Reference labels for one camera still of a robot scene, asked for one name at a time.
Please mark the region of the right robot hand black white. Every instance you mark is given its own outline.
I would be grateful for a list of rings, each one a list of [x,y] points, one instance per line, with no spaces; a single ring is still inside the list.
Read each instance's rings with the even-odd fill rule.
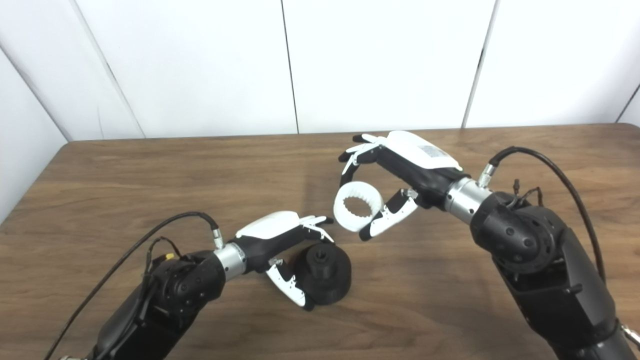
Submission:
[[[453,185],[469,178],[457,160],[422,137],[402,130],[387,136],[360,134],[356,142],[341,153],[338,161],[345,164],[340,175],[340,190],[363,195],[373,202],[370,219],[353,225],[359,239],[366,242],[404,221],[418,208],[446,210],[448,193]],[[378,164],[407,184],[383,201],[377,189],[354,185],[354,174],[364,164]]]

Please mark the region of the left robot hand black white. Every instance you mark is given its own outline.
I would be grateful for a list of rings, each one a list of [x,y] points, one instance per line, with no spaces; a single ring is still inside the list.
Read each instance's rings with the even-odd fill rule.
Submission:
[[[322,228],[323,224],[333,222],[333,218],[327,216],[301,217],[292,210],[279,210],[245,225],[229,244],[240,251],[243,275],[251,272],[267,274],[279,291],[300,308],[311,312],[315,302],[302,289],[293,267],[277,256],[304,240],[335,244]]]

